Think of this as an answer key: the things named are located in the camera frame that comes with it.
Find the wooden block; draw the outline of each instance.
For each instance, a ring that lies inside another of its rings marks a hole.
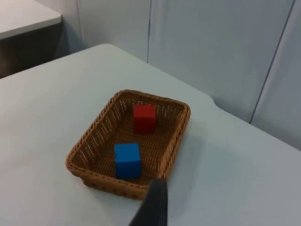
[[[134,132],[153,133],[155,132],[156,117],[155,106],[135,105],[134,106]]]

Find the white tabletop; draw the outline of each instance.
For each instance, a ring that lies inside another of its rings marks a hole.
[[[86,187],[64,165],[122,89],[191,107],[168,179],[169,225],[300,225],[300,151],[189,85],[100,45],[0,80],[1,226],[128,225],[140,201]]]
[[[0,0],[0,40],[60,22],[61,14],[35,0]]]

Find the white wall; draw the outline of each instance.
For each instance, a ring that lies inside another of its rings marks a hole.
[[[150,0],[79,0],[86,48],[111,43],[147,61]]]
[[[57,55],[75,53],[83,49],[79,27],[77,0],[36,0],[59,12],[63,17],[63,34]]]
[[[293,0],[153,0],[149,63],[249,122]]]
[[[301,0],[296,0],[252,125],[301,150]]]

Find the wicker basket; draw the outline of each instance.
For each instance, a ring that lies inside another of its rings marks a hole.
[[[133,106],[155,105],[154,134],[133,132]],[[166,179],[190,117],[187,104],[133,90],[114,95],[66,158],[66,167],[84,184],[133,199],[143,199],[148,184]],[[115,178],[114,144],[138,143],[141,177]]]

